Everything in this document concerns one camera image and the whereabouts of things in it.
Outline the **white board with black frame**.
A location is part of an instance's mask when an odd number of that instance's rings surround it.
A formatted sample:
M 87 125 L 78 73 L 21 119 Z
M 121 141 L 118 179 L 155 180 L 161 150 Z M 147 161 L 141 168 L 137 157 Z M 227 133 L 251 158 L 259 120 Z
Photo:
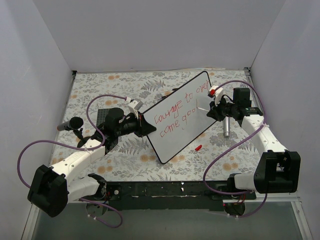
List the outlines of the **white board with black frame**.
M 162 164 L 214 124 L 206 111 L 197 109 L 210 109 L 211 86 L 208 72 L 202 71 L 143 113 L 146 121 L 156 127 L 147 139 Z

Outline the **red marker cap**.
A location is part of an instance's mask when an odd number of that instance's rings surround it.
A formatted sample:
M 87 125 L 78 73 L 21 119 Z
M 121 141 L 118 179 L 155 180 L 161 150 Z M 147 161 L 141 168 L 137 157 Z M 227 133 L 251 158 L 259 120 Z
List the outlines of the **red marker cap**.
M 202 145 L 199 145 L 195 148 L 196 151 L 199 151 L 202 148 Z

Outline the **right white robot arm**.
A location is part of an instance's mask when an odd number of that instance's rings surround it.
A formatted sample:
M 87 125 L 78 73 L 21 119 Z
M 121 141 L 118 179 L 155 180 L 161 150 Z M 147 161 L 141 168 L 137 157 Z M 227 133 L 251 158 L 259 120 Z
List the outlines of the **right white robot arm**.
M 237 87 L 233 98 L 226 101 L 223 89 L 213 86 L 208 96 L 208 117 L 222 122 L 233 118 L 248 134 L 257 149 L 260 160 L 254 173 L 233 173 L 226 181 L 226 194 L 237 199 L 248 191 L 260 194 L 294 193 L 298 188 L 301 157 L 282 145 L 265 122 L 263 112 L 252 106 L 250 89 Z

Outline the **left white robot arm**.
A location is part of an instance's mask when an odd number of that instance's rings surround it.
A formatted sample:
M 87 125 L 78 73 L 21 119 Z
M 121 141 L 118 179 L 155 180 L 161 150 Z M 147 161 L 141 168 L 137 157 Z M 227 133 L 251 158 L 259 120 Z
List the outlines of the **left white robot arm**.
M 147 136 L 156 127 L 145 120 L 139 112 L 124 114 L 118 107 L 109 108 L 104 122 L 87 139 L 79 151 L 50 167 L 41 165 L 34 174 L 27 199 L 50 217 L 59 215 L 66 205 L 83 197 L 103 200 L 107 194 L 107 181 L 100 175 L 90 173 L 76 180 L 86 167 L 108 154 L 119 137 L 134 133 Z

